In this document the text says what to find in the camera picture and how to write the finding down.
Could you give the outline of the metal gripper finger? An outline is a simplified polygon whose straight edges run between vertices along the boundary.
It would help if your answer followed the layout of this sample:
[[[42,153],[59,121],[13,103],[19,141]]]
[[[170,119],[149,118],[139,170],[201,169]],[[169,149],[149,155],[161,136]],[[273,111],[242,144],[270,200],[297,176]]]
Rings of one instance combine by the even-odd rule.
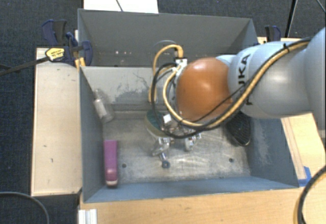
[[[152,156],[158,156],[161,153],[166,152],[171,146],[171,138],[170,137],[159,137],[151,150]]]
[[[197,142],[201,140],[201,135],[192,135],[183,139],[183,149],[185,152],[191,152],[196,146]]]

